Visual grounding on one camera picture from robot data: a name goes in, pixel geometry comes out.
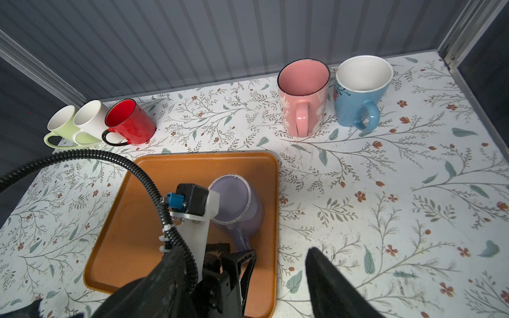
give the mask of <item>blue mug handle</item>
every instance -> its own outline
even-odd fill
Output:
[[[380,123],[380,110],[378,109],[378,106],[373,101],[368,100],[360,104],[359,108],[365,108],[367,110],[367,117],[370,121],[366,126],[362,122],[362,118],[359,118],[354,122],[355,127],[363,132],[374,130]]]
[[[237,252],[248,251],[251,249],[249,239],[246,236],[244,236],[244,234],[242,234],[242,229],[240,228],[240,226],[235,226],[231,231],[231,235],[233,238],[233,243],[237,248]]]

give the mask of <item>blue mug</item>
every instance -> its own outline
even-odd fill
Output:
[[[378,56],[360,55],[341,63],[334,87],[337,122],[363,132],[374,130],[380,122],[377,103],[389,87],[392,74],[390,63]]]

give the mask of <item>cable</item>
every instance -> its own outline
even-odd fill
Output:
[[[108,151],[94,149],[68,150],[31,161],[0,177],[0,193],[33,172],[39,171],[42,168],[58,162],[74,159],[104,160],[126,168],[145,186],[145,189],[152,199],[152,202],[156,206],[157,213],[159,214],[163,228],[168,228],[169,226],[166,225],[173,224],[172,218],[168,212],[168,204],[161,202],[161,194],[159,193],[159,190],[157,189],[152,179],[150,179],[149,175],[131,160]],[[191,293],[198,282],[198,268],[196,267],[194,257],[192,256],[192,253],[189,250],[186,242],[174,226],[168,230],[165,230],[164,233],[169,238],[169,241],[166,244],[167,249],[171,249],[173,246],[182,246],[184,249],[186,260],[186,289],[189,293]]]

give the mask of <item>brown tray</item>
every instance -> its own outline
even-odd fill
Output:
[[[179,183],[208,187],[224,174],[243,176],[260,196],[265,219],[251,238],[257,252],[245,315],[271,317],[276,302],[278,164],[267,152],[143,156],[134,161],[154,181],[162,195]],[[161,222],[143,185],[127,174],[83,274],[88,288],[114,293],[149,274],[161,261]],[[212,223],[208,243],[231,243]]]

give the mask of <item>wall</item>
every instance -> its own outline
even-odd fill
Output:
[[[88,99],[436,49],[467,0],[4,0],[0,29]]]
[[[48,133],[46,124],[51,116],[63,106],[55,96],[0,59],[0,176],[52,153],[42,137]],[[34,177],[27,177],[0,194],[0,227]]]
[[[458,66],[498,133],[509,144],[509,4]]]

